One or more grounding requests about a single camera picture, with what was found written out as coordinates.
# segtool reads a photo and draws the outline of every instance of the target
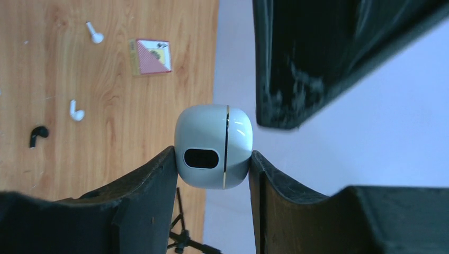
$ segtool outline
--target white device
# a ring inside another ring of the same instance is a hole
[[[92,42],[95,44],[101,43],[104,39],[104,35],[102,33],[97,33],[91,22],[87,22],[86,25],[87,29],[89,29],[89,32],[91,33]]]
[[[248,174],[252,150],[253,128],[238,108],[192,106],[176,123],[176,167],[193,187],[229,189],[239,185]]]
[[[70,101],[70,116],[75,121],[81,121],[84,118],[84,110],[76,111],[76,100],[72,99]]]

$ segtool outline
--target black earbud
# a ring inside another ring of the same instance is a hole
[[[36,146],[36,139],[38,136],[46,138],[48,137],[48,129],[45,126],[38,126],[33,129],[30,137],[30,148],[34,148]]]

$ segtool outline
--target red and white box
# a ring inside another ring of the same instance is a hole
[[[168,41],[148,39],[129,40],[133,76],[172,72],[172,58]]]

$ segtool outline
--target white floor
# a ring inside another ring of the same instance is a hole
[[[354,184],[449,187],[449,21],[293,132],[256,125],[254,44],[252,0],[220,1],[214,103],[250,116],[254,149],[279,169],[327,195]],[[255,253],[247,181],[208,190],[203,242]]]

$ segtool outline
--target wooden table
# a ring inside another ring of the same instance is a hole
[[[50,200],[79,197],[172,145],[181,111],[212,101],[218,5],[2,0],[0,189]],[[91,42],[86,21],[104,34],[101,44]],[[173,72],[132,77],[133,38],[170,41]],[[71,99],[86,113],[80,122],[69,115]],[[38,125],[50,135],[30,149]],[[202,241],[205,191],[178,185],[191,237]]]

